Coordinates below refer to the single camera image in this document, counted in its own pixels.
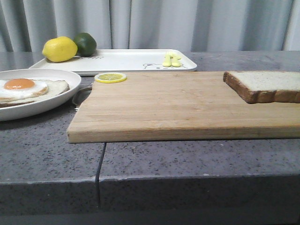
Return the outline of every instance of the egg yolk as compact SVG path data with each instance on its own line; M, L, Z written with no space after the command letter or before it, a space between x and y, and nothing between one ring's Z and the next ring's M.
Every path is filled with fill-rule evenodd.
M16 89L24 89L31 88L34 86L34 82L32 80L26 78L20 79L12 79L7 81L4 85L4 88L7 90L16 90Z

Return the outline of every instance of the fried egg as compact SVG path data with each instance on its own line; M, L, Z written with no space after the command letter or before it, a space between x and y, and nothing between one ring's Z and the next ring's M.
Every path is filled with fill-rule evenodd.
M47 91L48 85L43 81L26 78L0 80L0 103L38 97Z

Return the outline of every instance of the yellow lemon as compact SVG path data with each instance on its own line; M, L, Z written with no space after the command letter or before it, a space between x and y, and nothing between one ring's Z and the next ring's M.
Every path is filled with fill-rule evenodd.
M118 83L127 79L123 73L103 73L95 76L95 81L100 83Z
M63 62L73 58L77 53L77 45L68 37L50 39L44 45L42 54L52 62Z

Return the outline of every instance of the print on tray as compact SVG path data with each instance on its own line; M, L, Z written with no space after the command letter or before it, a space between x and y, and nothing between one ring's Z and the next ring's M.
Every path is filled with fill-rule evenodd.
M178 67L164 67L162 64L155 64L155 63L145 63L143 64L144 69L176 69Z

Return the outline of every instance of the lemon slice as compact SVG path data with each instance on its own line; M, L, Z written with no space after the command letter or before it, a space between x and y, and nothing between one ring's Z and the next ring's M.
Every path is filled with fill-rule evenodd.
M103 73L95 76L95 81L100 83L118 83L127 79L126 74L123 73Z

